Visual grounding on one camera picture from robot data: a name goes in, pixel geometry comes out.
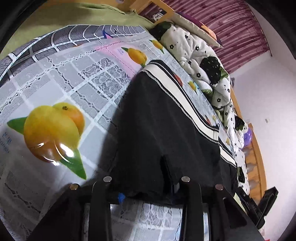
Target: purple object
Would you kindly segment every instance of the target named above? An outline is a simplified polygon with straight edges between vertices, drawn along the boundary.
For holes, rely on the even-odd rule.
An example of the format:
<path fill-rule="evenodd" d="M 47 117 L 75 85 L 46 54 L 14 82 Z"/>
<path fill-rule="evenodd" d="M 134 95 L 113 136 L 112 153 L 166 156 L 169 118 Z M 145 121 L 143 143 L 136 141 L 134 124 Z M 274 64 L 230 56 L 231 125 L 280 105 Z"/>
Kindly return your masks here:
<path fill-rule="evenodd" d="M 248 146 L 252 141 L 253 132 L 252 129 L 249 128 L 248 131 L 244 134 L 244 147 Z"/>

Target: striped border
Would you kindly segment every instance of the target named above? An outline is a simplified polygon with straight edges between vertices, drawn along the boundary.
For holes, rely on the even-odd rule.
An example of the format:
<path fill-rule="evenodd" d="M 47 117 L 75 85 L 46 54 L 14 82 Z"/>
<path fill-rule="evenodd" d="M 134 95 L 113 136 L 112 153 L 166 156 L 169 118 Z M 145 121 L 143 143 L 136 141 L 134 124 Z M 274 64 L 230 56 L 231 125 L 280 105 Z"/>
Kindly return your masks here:
<path fill-rule="evenodd" d="M 194 105 L 189 100 L 184 90 L 179 87 L 179 84 L 174 84 L 174 78 L 159 62 L 150 62 L 142 72 L 146 73 L 153 79 L 159 87 L 181 108 L 183 113 L 193 122 L 196 129 L 206 137 L 209 141 L 216 143 L 220 148 L 220 155 L 224 161 L 236 167 L 236 162 L 232 155 L 225 150 L 219 142 L 219 130 L 209 126 L 200 118 Z"/>

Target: white wall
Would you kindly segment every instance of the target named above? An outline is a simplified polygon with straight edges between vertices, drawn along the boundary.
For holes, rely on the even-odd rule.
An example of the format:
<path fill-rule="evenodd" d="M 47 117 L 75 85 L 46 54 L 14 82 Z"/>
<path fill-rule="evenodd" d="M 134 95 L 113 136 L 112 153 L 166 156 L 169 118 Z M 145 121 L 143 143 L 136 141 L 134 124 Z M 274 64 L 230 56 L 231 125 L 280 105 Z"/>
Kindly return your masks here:
<path fill-rule="evenodd" d="M 254 127 L 267 188 L 276 186 L 279 191 L 265 218 L 264 235 L 277 241 L 296 212 L 296 61 L 274 28 L 253 12 L 273 57 L 264 53 L 231 76 L 235 77 L 234 92 L 243 118 Z"/>

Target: wooden headboard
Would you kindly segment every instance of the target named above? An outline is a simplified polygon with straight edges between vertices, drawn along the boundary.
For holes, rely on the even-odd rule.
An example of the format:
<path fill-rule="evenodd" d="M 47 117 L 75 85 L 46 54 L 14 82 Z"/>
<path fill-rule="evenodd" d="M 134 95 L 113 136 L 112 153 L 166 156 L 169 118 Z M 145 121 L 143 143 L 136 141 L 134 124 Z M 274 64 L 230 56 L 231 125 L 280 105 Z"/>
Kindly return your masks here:
<path fill-rule="evenodd" d="M 239 109 L 239 104 L 237 103 L 237 99 L 232 88 L 230 94 L 233 105 L 235 107 L 235 111 L 238 117 L 242 118 L 242 113 Z M 248 124 L 248 126 L 253 130 L 252 124 Z M 252 142 L 246 148 L 249 149 L 249 154 L 246 156 L 246 163 L 252 163 L 256 165 L 254 169 L 248 173 L 249 183 L 251 184 L 253 182 L 252 185 L 255 184 L 255 186 L 250 190 L 250 197 L 253 198 L 255 201 L 259 201 L 263 197 L 264 192 L 267 190 L 267 186 L 263 159 L 254 132 Z"/>

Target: metal screw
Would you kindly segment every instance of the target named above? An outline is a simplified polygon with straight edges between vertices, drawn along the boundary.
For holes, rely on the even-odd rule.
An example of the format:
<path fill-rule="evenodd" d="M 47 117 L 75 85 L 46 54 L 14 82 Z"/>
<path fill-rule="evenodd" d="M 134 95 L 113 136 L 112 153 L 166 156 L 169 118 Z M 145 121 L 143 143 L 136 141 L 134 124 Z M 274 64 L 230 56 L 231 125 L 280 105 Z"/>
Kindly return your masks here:
<path fill-rule="evenodd" d="M 181 178 L 181 180 L 182 180 L 183 182 L 185 182 L 185 183 L 190 182 L 190 178 L 187 177 L 187 176 L 183 176 L 183 177 Z"/>
<path fill-rule="evenodd" d="M 73 183 L 73 184 L 70 185 L 71 190 L 77 190 L 78 187 L 79 187 L 79 185 L 76 184 L 76 183 Z"/>
<path fill-rule="evenodd" d="M 106 176 L 106 177 L 103 178 L 103 181 L 106 182 L 106 183 L 111 182 L 111 180 L 112 180 L 112 177 L 110 177 L 110 176 Z"/>
<path fill-rule="evenodd" d="M 216 185 L 215 185 L 215 188 L 216 188 L 217 190 L 219 190 L 219 191 L 222 191 L 224 187 L 223 187 L 222 184 L 216 184 Z"/>

